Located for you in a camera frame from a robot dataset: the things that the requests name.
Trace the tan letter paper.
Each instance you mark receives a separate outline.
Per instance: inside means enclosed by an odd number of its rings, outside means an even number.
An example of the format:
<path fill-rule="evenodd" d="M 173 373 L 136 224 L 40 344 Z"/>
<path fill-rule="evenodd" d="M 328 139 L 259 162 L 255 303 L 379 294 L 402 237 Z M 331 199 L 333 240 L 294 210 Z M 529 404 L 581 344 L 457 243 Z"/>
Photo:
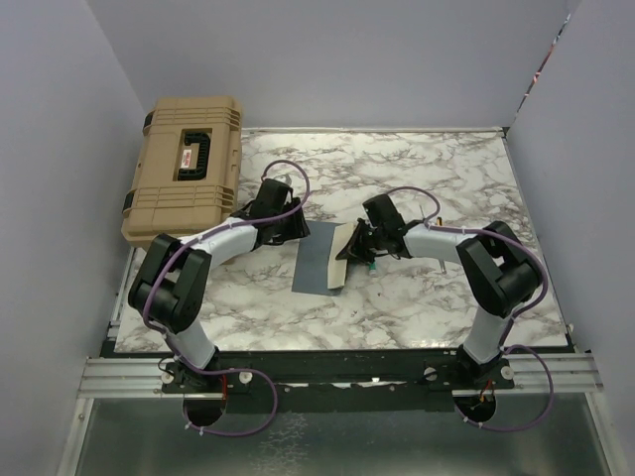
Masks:
<path fill-rule="evenodd" d="M 330 253 L 327 263 L 326 287 L 329 290 L 337 290 L 344 286 L 346 279 L 347 259 L 337 260 L 337 255 L 345 249 L 351 238 L 355 225 L 345 223 L 334 228 Z"/>

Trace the grey paper envelope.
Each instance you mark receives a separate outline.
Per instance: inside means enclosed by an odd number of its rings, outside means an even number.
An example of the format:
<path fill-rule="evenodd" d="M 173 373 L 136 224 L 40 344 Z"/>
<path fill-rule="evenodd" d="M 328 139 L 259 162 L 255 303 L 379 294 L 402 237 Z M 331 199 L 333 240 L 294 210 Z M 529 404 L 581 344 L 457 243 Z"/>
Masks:
<path fill-rule="evenodd" d="M 292 292 L 334 297 L 341 289 L 327 287 L 327 266 L 338 223 L 309 221 L 310 235 L 299 241 Z"/>

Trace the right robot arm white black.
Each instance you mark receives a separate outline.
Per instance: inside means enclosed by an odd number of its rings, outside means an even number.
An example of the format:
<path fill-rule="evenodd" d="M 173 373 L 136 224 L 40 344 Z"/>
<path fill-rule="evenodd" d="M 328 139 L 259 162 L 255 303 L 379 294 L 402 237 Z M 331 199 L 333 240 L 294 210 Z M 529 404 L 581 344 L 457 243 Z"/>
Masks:
<path fill-rule="evenodd" d="M 372 265 L 395 259 L 435 259 L 462 266 L 477 302 L 472 327 L 456 351 L 455 374 L 468 388 L 487 381 L 502 356 L 502 346 L 517 316 L 539 303 L 548 290 L 541 261 L 503 221 L 484 228 L 452 228 L 431 217 L 407 222 L 387 193 L 363 203 L 358 219 L 336 261 Z"/>

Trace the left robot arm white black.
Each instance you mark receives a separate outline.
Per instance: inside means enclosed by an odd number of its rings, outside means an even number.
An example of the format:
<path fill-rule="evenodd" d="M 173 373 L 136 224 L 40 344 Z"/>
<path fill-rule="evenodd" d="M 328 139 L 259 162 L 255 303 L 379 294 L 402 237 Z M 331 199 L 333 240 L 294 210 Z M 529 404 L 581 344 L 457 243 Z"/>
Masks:
<path fill-rule="evenodd" d="M 160 234 L 151 242 L 128 304 L 162 335 L 194 389 L 212 389 L 224 373 L 198 318 L 209 272 L 262 246 L 309 236 L 306 201 L 291 186 L 266 178 L 256 197 L 221 224 L 183 238 Z"/>

